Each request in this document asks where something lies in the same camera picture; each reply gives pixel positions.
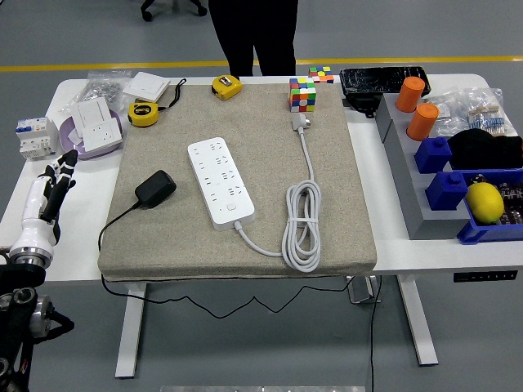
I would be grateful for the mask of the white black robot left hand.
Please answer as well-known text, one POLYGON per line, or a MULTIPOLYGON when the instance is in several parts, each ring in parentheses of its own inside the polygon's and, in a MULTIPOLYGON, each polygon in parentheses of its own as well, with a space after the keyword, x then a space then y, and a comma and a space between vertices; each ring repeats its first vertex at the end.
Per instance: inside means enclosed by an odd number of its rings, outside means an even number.
POLYGON ((48 268, 54 246, 60 240, 59 215, 66 194, 75 185, 74 169, 78 152, 74 149, 46 165, 32 183, 23 210, 20 237, 9 251, 11 264, 48 268))

